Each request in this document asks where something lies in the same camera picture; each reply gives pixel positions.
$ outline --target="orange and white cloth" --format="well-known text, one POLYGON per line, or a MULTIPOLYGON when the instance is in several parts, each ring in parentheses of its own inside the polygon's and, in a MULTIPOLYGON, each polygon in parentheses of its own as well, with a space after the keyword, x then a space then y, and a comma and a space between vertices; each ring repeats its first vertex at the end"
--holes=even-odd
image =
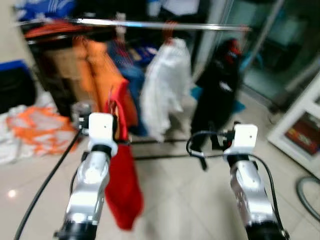
POLYGON ((51 107, 31 106, 6 121, 14 136, 33 146, 38 156, 63 153, 75 134, 69 119, 51 107))

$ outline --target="clothing rack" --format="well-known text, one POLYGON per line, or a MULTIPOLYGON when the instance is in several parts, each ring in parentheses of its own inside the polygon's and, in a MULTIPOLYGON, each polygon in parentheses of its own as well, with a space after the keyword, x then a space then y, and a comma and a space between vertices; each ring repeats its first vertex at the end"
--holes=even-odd
POLYGON ((209 30, 209 31, 232 31, 232 32, 249 32, 251 28, 245 25, 224 25, 211 23, 166 23, 157 21, 119 21, 108 19, 94 18, 69 18, 69 22, 87 26, 119 26, 129 28, 145 29, 168 29, 168 30, 209 30))

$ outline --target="red cloth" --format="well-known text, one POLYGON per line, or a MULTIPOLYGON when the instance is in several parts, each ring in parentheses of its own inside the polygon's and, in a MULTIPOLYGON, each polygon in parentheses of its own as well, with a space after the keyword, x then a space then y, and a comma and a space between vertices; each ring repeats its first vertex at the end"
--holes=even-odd
MULTIPOLYGON (((120 85, 105 106, 105 111, 117 108, 119 140, 128 140, 126 116, 123 109, 123 96, 128 82, 120 85)), ((116 224, 123 230, 131 230, 136 217, 142 212, 144 199, 139 187, 134 158, 129 145, 118 146, 118 153, 110 161, 110 181, 104 194, 116 224)))

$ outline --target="black cable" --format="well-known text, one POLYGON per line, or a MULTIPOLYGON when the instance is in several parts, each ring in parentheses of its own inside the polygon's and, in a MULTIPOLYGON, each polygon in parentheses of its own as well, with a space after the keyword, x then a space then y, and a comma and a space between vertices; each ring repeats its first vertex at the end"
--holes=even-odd
POLYGON ((300 179, 298 179, 295 185, 296 194, 298 195, 302 205, 316 220, 320 222, 320 213, 314 210, 314 208, 310 205, 304 194, 303 187, 306 182, 315 182, 320 184, 320 179, 316 177, 314 174, 311 174, 311 176, 303 176, 300 179))
POLYGON ((76 135, 74 136, 74 138, 72 139, 71 143, 69 144, 69 146, 67 147, 67 149, 65 150, 65 152, 62 154, 60 160, 56 163, 56 165, 54 166, 54 168, 52 169, 52 171, 50 172, 50 174, 46 177, 46 179, 44 180, 43 184, 41 185, 41 187, 39 188, 38 192, 35 194, 32 202, 30 203, 28 209, 26 210, 20 225, 18 227, 18 229, 16 230, 15 236, 14 236, 14 240, 19 240, 20 236, 22 234, 22 231, 24 230, 24 227, 26 225, 26 222, 32 212, 32 210, 34 209, 40 195, 42 194, 42 192, 44 191, 44 189, 46 188, 46 186, 48 185, 49 181, 51 180, 51 178, 54 176, 54 174, 56 173, 56 171, 58 170, 58 168, 60 167, 60 165, 62 164, 62 162, 64 161, 64 159, 66 158, 67 154, 69 153, 70 149, 72 148, 72 146, 75 144, 75 142, 77 141, 79 135, 81 133, 81 129, 76 133, 76 135))
POLYGON ((70 182, 70 186, 69 186, 69 196, 71 196, 72 192, 74 191, 74 182, 75 182, 77 173, 78 173, 78 168, 76 168, 76 170, 71 178, 71 182, 70 182))
MULTIPOLYGON (((194 155, 190 151, 190 148, 189 148, 189 145, 190 145, 190 142, 192 141, 192 139, 194 139, 196 136, 199 136, 199 135, 222 135, 223 136, 223 135, 225 135, 225 133, 217 133, 217 132, 213 132, 213 131, 199 131, 199 132, 196 132, 186 142, 186 146, 185 146, 186 147, 186 151, 190 154, 190 156, 199 157, 197 155, 194 155)), ((280 218, 279 209, 278 209, 278 203, 277 203, 277 198, 276 198, 275 184, 274 184, 274 180, 273 180, 271 171, 270 171, 268 165, 261 158, 259 158, 258 156, 254 155, 254 154, 251 154, 251 153, 240 153, 240 152, 239 153, 223 153, 223 154, 209 155, 209 156, 203 156, 203 158, 220 158, 220 157, 227 157, 227 156, 241 156, 241 155, 244 155, 244 154, 247 155, 247 156, 250 156, 250 157, 253 157, 253 158, 257 159, 264 166, 264 168, 265 168, 265 170, 266 170, 266 172, 268 174, 269 181, 270 181, 270 188, 271 188, 271 194, 272 194, 274 214, 275 214, 275 217, 277 219, 278 226, 280 228, 280 231, 283 234, 285 234, 287 237, 289 237, 289 234, 284 229, 283 223, 282 223, 281 218, 280 218)))

